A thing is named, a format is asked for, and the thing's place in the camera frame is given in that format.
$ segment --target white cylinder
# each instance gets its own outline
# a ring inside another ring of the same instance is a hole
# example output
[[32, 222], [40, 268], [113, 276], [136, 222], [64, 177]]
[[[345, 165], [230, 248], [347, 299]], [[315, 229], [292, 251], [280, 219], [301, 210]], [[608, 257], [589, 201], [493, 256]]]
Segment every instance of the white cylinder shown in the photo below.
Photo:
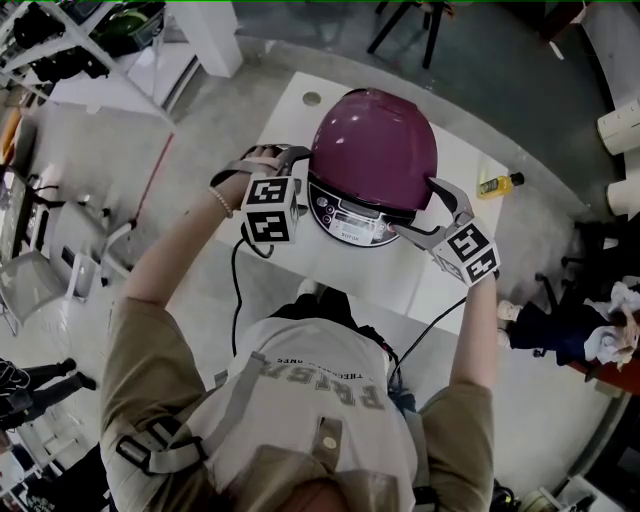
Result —
[[618, 155], [640, 146], [640, 102], [633, 100], [598, 119], [598, 133], [607, 151]]
[[609, 185], [607, 201], [615, 216], [635, 216], [640, 212], [640, 176]]

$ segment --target power cord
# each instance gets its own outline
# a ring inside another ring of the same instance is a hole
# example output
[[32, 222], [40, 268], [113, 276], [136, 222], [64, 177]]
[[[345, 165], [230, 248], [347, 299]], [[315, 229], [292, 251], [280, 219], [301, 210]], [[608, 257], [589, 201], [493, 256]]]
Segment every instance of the power cord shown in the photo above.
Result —
[[238, 305], [236, 306], [236, 310], [233, 312], [233, 324], [231, 325], [231, 352], [233, 353], [233, 357], [236, 357], [238, 353], [236, 349], [236, 326], [238, 323], [240, 308], [242, 308], [242, 295], [240, 294], [240, 286], [238, 285], [238, 273], [236, 272], [236, 256], [238, 254], [238, 249], [240, 249], [240, 246], [246, 242], [247, 245], [251, 247], [253, 252], [255, 252], [262, 259], [268, 260], [273, 254], [273, 245], [270, 245], [269, 250], [264, 253], [249, 241], [247, 228], [245, 227], [244, 223], [240, 228], [240, 233], [242, 234], [242, 238], [238, 240], [238, 243], [233, 246], [233, 251], [231, 251], [231, 276], [233, 277], [233, 287], [236, 289], [236, 297], [238, 298]]
[[436, 317], [436, 319], [431, 322], [428, 327], [422, 331], [422, 334], [420, 334], [420, 336], [418, 336], [418, 339], [416, 339], [416, 341], [413, 342], [413, 345], [411, 345], [409, 347], [409, 350], [407, 350], [404, 355], [400, 358], [399, 362], [396, 362], [396, 367], [393, 369], [393, 372], [391, 373], [391, 377], [389, 377], [389, 382], [387, 383], [387, 387], [389, 389], [392, 388], [393, 386], [393, 381], [396, 377], [396, 375], [398, 376], [398, 385], [400, 386], [400, 388], [402, 389], [403, 383], [402, 383], [402, 377], [401, 377], [401, 373], [400, 373], [400, 365], [403, 363], [403, 361], [407, 358], [407, 356], [409, 354], [411, 354], [411, 352], [413, 352], [415, 350], [415, 348], [420, 344], [420, 342], [423, 340], [423, 338], [427, 335], [427, 333], [440, 321], [442, 320], [445, 316], [447, 316], [449, 313], [451, 313], [454, 309], [462, 306], [462, 304], [464, 304], [466, 302], [467, 298], [464, 297], [462, 299], [460, 299], [458, 302], [456, 302], [453, 306], [451, 306], [449, 309], [447, 309], [444, 313], [442, 313], [441, 315], [439, 315], [438, 317]]
[[[238, 324], [238, 315], [240, 314], [240, 309], [242, 308], [242, 294], [240, 293], [240, 286], [238, 285], [238, 273], [236, 271], [236, 256], [238, 255], [238, 249], [240, 249], [240, 246], [243, 243], [246, 242], [246, 244], [249, 247], [251, 247], [253, 252], [255, 252], [262, 259], [268, 260], [271, 257], [271, 255], [273, 254], [273, 245], [270, 245], [269, 246], [269, 250], [266, 253], [264, 253], [249, 241], [249, 237], [247, 235], [247, 228], [246, 228], [246, 226], [244, 224], [242, 224], [240, 232], [242, 234], [242, 238], [240, 240], [238, 240], [236, 245], [233, 246], [233, 250], [231, 251], [231, 276], [233, 277], [233, 287], [236, 290], [236, 297], [238, 299], [238, 304], [236, 305], [236, 309], [233, 312], [233, 323], [231, 325], [231, 352], [233, 353], [233, 357], [235, 357], [237, 355], [237, 353], [238, 353], [237, 347], [236, 347], [236, 329], [237, 329], [237, 324]], [[391, 358], [393, 359], [393, 362], [395, 363], [395, 368], [393, 369], [393, 372], [391, 373], [391, 377], [389, 377], [389, 381], [388, 381], [388, 388], [389, 389], [392, 388], [393, 383], [394, 383], [394, 379], [396, 377], [398, 379], [399, 389], [401, 390], [403, 388], [402, 372], [400, 370], [400, 366], [402, 365], [404, 360], [409, 356], [409, 354], [411, 352], [413, 352], [415, 350], [415, 348], [420, 344], [420, 342], [424, 339], [424, 337], [427, 335], [427, 333], [440, 320], [442, 320], [445, 316], [447, 316], [449, 313], [451, 313], [454, 309], [456, 309], [456, 308], [460, 307], [462, 304], [464, 304], [466, 300], [467, 300], [466, 297], [463, 298], [463, 299], [460, 299], [453, 306], [451, 306], [449, 309], [447, 309], [444, 313], [439, 315], [433, 322], [431, 322], [429, 324], [429, 326], [424, 331], [422, 331], [422, 334], [420, 334], [420, 336], [418, 336], [418, 339], [416, 339], [416, 341], [413, 342], [413, 345], [411, 345], [409, 347], [409, 350], [407, 350], [400, 359], [398, 359], [398, 356], [393, 351], [393, 349], [389, 345], [387, 345], [385, 342], [380, 342], [380, 343], [376, 342], [376, 343], [378, 343], [378, 345], [380, 345], [382, 350], [384, 350], [387, 354], [389, 354], [391, 356]]]

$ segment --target shoulder strap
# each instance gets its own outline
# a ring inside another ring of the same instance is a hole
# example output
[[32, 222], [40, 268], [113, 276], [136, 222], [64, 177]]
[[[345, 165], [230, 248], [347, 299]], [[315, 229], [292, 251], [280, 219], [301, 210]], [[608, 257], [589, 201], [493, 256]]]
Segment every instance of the shoulder strap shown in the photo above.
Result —
[[[166, 450], [151, 451], [136, 439], [124, 436], [118, 442], [116, 452], [149, 476], [177, 473], [206, 460], [244, 416], [264, 362], [264, 355], [258, 352], [251, 354], [234, 385], [222, 420], [206, 439], [194, 436], [181, 443], [174, 443]], [[156, 440], [165, 441], [165, 446], [175, 433], [171, 432], [173, 428], [167, 429], [166, 426], [166, 422], [154, 422], [147, 427]]]
[[422, 427], [422, 417], [418, 413], [408, 410], [404, 410], [403, 414], [418, 456], [416, 477], [413, 480], [413, 494], [416, 498], [414, 511], [437, 511], [439, 509], [438, 496], [433, 487], [429, 485], [431, 482], [429, 478], [429, 459], [427, 456], [427, 441]]

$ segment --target yellow bottle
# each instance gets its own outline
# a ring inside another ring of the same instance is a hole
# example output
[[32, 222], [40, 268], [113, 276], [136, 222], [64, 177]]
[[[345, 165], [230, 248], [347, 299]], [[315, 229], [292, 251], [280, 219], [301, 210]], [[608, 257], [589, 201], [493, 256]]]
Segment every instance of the yellow bottle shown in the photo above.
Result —
[[513, 190], [513, 187], [522, 185], [524, 176], [521, 172], [510, 174], [509, 176], [498, 176], [478, 185], [478, 199], [492, 199], [498, 196], [506, 196]]

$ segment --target white tabletop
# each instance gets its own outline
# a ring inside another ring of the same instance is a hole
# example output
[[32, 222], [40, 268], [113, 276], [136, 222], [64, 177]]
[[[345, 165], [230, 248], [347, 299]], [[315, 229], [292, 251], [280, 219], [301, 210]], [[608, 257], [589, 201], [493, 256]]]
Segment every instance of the white tabletop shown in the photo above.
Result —
[[[287, 143], [311, 147], [316, 129], [325, 114], [350, 89], [321, 78], [296, 73], [285, 89], [258, 139], [259, 144]], [[322, 101], [310, 107], [303, 103], [307, 92], [317, 92]], [[480, 175], [496, 177], [507, 169], [466, 142], [431, 124], [438, 147], [438, 178], [464, 190], [474, 212], [495, 233], [502, 198], [481, 201], [476, 198]], [[307, 162], [295, 165], [293, 175], [303, 182], [298, 196], [307, 203]], [[451, 215], [433, 196], [427, 210], [418, 212], [414, 225], [433, 229], [448, 226]], [[242, 215], [226, 220], [216, 238], [234, 245], [240, 239]], [[253, 254], [246, 245], [242, 249]], [[274, 265], [309, 277], [359, 299], [388, 308], [402, 315], [430, 323], [453, 303], [464, 297], [466, 287], [442, 272], [428, 253], [397, 239], [377, 248], [358, 248], [331, 238], [317, 225], [311, 213], [300, 219], [294, 244], [277, 245], [271, 259]], [[438, 327], [455, 334], [460, 331], [462, 308], [443, 319]]]

